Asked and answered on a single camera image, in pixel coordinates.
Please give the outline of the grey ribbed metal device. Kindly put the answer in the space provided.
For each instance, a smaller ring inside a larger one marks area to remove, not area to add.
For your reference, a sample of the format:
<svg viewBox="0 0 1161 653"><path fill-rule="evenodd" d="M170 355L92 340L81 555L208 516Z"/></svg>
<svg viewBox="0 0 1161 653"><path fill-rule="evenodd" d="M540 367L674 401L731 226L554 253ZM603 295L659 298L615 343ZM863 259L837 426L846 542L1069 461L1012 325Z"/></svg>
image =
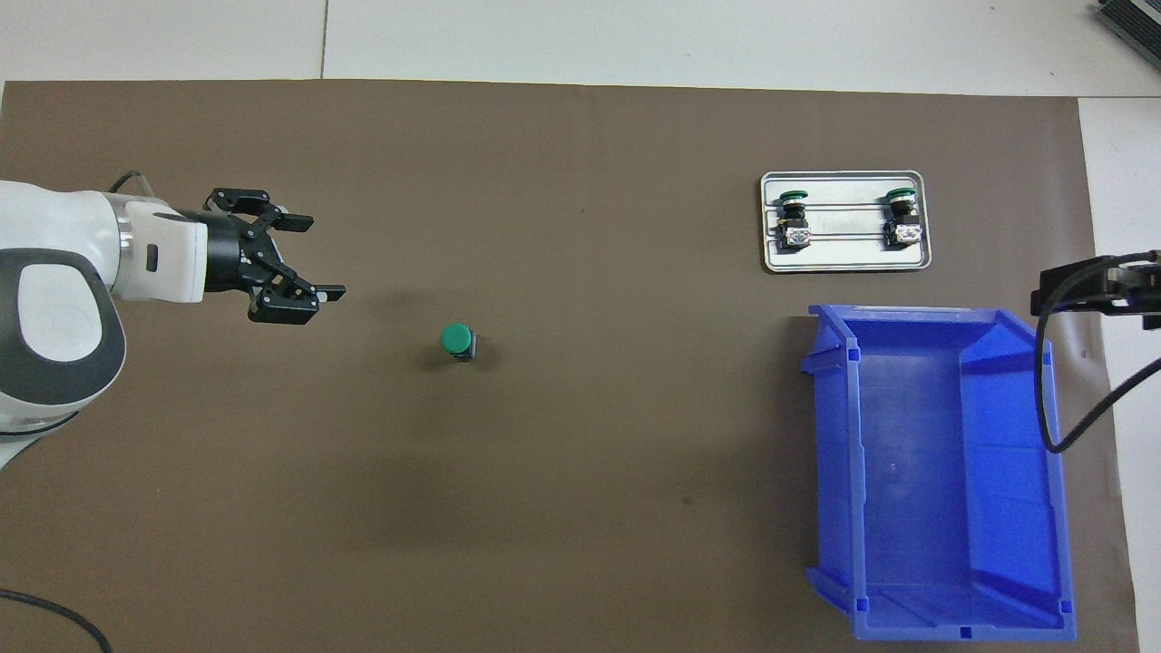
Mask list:
<svg viewBox="0 0 1161 653"><path fill-rule="evenodd" d="M1161 65L1161 0L1098 0L1099 24Z"/></svg>

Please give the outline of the green push button switch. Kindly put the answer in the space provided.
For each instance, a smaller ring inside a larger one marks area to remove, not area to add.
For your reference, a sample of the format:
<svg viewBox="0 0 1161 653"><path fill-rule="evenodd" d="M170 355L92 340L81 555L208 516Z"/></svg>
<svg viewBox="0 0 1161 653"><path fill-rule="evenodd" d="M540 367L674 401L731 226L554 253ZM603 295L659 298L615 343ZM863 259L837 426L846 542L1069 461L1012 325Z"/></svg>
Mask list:
<svg viewBox="0 0 1161 653"><path fill-rule="evenodd" d="M473 361L477 356L478 338L473 326L452 323L440 333L440 347L456 361Z"/></svg>
<svg viewBox="0 0 1161 653"><path fill-rule="evenodd" d="M884 246L888 249L906 249L917 245L923 239L923 227L916 208L916 189L887 191L889 218L884 223Z"/></svg>
<svg viewBox="0 0 1161 653"><path fill-rule="evenodd" d="M778 220L778 247L780 251L800 251L809 247L812 231L807 215L808 191L784 191L780 194L781 216Z"/></svg>

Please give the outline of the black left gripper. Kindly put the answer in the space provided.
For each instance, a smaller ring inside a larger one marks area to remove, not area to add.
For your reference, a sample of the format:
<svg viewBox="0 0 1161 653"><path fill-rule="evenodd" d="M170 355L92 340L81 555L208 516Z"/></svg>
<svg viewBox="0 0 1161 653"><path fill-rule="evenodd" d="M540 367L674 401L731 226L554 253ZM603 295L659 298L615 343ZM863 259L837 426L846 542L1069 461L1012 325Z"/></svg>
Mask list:
<svg viewBox="0 0 1161 653"><path fill-rule="evenodd" d="M347 293L345 285L311 284L273 263L271 230L304 234L315 224L312 216L287 211L266 191L253 189L215 189L207 210L186 211L207 228L204 290L248 292L250 322L303 326Z"/></svg>

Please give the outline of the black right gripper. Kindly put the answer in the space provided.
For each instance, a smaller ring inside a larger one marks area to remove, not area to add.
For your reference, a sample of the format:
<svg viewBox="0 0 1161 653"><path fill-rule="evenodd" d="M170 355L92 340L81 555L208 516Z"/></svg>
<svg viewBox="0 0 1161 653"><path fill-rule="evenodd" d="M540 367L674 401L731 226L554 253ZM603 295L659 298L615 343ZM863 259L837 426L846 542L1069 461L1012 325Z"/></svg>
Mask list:
<svg viewBox="0 0 1161 653"><path fill-rule="evenodd" d="M1120 265L1120 289L1128 313L1142 317L1144 330L1161 330L1161 252L1128 254ZM1117 295L1106 270L1115 257L1094 257L1039 273L1037 288L1031 293L1031 315L1052 313L1099 313L1115 316Z"/></svg>

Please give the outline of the blue plastic storage bin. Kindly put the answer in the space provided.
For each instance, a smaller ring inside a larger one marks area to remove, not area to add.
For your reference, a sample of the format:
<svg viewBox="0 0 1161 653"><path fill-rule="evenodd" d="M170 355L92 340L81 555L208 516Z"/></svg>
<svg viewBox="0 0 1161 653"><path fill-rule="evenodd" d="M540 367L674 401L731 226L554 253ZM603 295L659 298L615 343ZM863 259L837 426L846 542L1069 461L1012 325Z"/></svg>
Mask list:
<svg viewBox="0 0 1161 653"><path fill-rule="evenodd" d="M1032 326L1002 308L812 304L814 590L865 641L1077 639L1063 466Z"/></svg>

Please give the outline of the silver metal tray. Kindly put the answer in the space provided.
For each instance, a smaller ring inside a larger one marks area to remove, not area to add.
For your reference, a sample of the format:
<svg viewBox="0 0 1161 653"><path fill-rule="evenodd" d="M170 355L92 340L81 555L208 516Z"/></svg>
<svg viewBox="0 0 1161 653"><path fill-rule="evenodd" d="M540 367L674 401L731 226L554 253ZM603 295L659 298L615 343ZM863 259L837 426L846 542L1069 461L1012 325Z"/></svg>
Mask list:
<svg viewBox="0 0 1161 653"><path fill-rule="evenodd" d="M916 189L923 227L920 244L906 249L884 245L889 218L887 191ZM764 268L776 274L901 272L928 268L933 261L932 227L928 218L924 178L914 170L767 172L758 182L760 252ZM808 191L807 215L812 243L800 251L780 251L778 220L784 191Z"/></svg>

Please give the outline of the brown table mat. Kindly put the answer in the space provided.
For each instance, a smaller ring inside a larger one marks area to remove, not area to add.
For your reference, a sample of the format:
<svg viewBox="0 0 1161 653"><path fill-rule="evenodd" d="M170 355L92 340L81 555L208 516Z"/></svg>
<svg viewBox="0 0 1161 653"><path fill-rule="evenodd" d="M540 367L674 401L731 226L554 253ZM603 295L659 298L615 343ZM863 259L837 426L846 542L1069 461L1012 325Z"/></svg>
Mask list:
<svg viewBox="0 0 1161 653"><path fill-rule="evenodd" d="M117 653L884 650L813 591L813 303L998 307L1094 252L1070 98L9 82L0 179L313 216L307 326L120 306L127 364L0 471L0 587ZM933 261L776 274L767 172L914 170ZM440 347L473 326L473 361Z"/></svg>

